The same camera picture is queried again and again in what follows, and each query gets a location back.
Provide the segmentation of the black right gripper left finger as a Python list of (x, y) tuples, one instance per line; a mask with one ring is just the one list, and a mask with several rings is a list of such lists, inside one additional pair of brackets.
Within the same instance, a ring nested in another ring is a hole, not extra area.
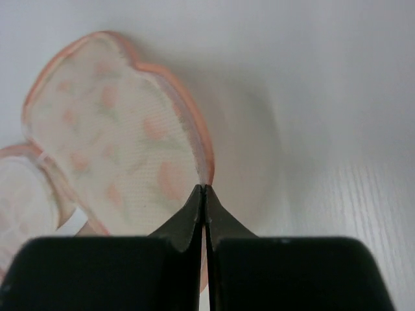
[(197, 310), (203, 188), (149, 236), (29, 240), (1, 285), (2, 310)]

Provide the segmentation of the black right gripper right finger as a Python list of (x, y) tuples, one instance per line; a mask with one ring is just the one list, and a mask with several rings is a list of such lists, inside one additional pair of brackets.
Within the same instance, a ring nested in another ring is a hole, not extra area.
[(212, 310), (393, 310), (369, 249), (354, 238), (259, 237), (204, 190)]

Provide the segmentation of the floral mesh laundry bag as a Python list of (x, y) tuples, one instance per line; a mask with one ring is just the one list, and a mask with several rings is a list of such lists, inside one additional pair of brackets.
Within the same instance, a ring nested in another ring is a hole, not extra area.
[(1, 149), (1, 274), (41, 236), (149, 235), (213, 181), (207, 126), (166, 68), (112, 31), (81, 37), (41, 71), (25, 142)]

